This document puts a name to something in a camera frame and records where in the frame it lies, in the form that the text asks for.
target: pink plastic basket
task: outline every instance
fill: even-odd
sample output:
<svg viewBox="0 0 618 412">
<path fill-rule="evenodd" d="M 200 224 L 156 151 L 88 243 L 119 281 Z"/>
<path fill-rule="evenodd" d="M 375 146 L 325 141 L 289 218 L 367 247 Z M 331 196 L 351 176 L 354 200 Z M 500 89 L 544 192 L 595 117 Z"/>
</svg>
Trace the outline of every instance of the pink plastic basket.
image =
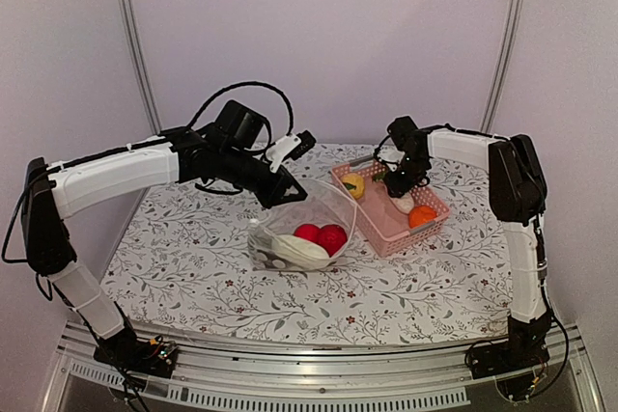
<svg viewBox="0 0 618 412">
<path fill-rule="evenodd" d="M 375 174 L 383 173 L 386 169 L 372 156 L 365 156 L 330 170 L 333 183 L 350 197 L 351 194 L 340 181 L 340 177 L 347 173 L 356 173 L 365 179 L 365 194 L 356 201 L 356 225 L 381 258 L 406 250 L 428 236 L 439 233 L 450 214 L 449 207 L 430 187 L 415 187 L 411 194 L 416 205 L 432 207 L 437 212 L 437 218 L 411 229 L 407 215 L 400 212 L 388 199 L 383 183 L 374 182 L 372 179 Z"/>
</svg>

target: basket handle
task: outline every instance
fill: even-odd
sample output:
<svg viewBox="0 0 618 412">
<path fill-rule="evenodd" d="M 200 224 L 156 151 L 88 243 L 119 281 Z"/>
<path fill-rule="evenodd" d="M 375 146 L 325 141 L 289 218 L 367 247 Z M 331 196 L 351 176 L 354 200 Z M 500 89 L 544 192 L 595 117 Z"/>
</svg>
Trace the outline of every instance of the basket handle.
<svg viewBox="0 0 618 412">
<path fill-rule="evenodd" d="M 421 233 L 421 232 L 426 231 L 427 229 L 430 229 L 434 225 L 435 225 L 435 221 L 426 222 L 425 224 L 421 224 L 420 226 L 415 227 L 414 229 L 410 230 L 409 234 L 416 235 L 417 233 Z"/>
<path fill-rule="evenodd" d="M 361 156 L 360 158 L 356 158 L 353 159 L 352 161 L 350 161 L 350 167 L 351 168 L 357 168 L 358 166 L 368 163 L 368 162 L 374 162 L 374 156 L 372 154 L 368 154 L 366 156 Z"/>
</svg>

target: white wall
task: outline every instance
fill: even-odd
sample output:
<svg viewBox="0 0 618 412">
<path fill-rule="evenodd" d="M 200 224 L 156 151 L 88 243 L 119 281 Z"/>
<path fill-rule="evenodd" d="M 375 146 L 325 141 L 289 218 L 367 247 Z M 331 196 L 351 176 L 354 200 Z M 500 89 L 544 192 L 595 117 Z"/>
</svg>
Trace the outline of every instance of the white wall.
<svg viewBox="0 0 618 412">
<path fill-rule="evenodd" d="M 0 231 L 26 164 L 149 135 L 117 0 L 0 0 Z M 100 276 L 135 196 L 68 222 L 79 258 Z M 23 257 L 21 232 L 11 255 Z M 39 295 L 24 265 L 0 265 L 0 409 L 32 411 L 67 310 Z"/>
<path fill-rule="evenodd" d="M 549 285 L 618 410 L 618 0 L 525 0 L 493 130 L 529 133 L 548 179 Z"/>
<path fill-rule="evenodd" d="M 291 98 L 297 129 L 376 142 L 396 116 L 478 127 L 508 0 L 134 0 L 164 126 L 220 87 L 261 79 Z M 234 97 L 271 117 L 267 91 Z M 214 117 L 216 110 L 207 112 Z"/>
</svg>

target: grey floral pattern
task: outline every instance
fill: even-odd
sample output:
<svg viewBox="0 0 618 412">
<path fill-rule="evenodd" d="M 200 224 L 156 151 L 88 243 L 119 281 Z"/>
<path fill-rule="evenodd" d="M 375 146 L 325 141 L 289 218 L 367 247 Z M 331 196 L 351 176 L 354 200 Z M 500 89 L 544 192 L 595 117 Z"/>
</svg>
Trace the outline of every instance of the grey floral pattern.
<svg viewBox="0 0 618 412">
<path fill-rule="evenodd" d="M 289 169 L 329 180 L 331 166 L 371 150 L 319 145 Z M 192 183 L 155 187 L 102 285 L 133 319 L 231 337 L 408 344 L 503 335 L 510 266 L 487 174 L 433 160 L 430 178 L 452 209 L 439 235 L 382 260 L 356 232 L 344 256 L 315 272 L 253 270 L 248 221 L 268 212 L 250 194 L 206 195 Z"/>
</svg>

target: white plastic bag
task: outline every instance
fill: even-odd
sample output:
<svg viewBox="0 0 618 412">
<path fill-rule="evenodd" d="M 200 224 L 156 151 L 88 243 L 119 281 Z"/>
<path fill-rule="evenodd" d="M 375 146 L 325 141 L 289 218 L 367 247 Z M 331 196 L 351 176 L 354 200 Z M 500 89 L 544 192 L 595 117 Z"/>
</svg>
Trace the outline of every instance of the white plastic bag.
<svg viewBox="0 0 618 412">
<path fill-rule="evenodd" d="M 247 244 L 249 256 L 256 269 L 322 269 L 334 263 L 348 247 L 356 224 L 356 202 L 337 187 L 322 180 L 304 179 L 300 184 L 308 194 L 305 201 L 277 206 L 264 221 L 250 221 Z M 308 261 L 299 257 L 291 262 L 288 257 L 275 253 L 273 240 L 276 240 L 278 235 L 294 233 L 302 224 L 314 224 L 318 227 L 336 224 L 346 231 L 348 240 L 329 260 Z"/>
</svg>

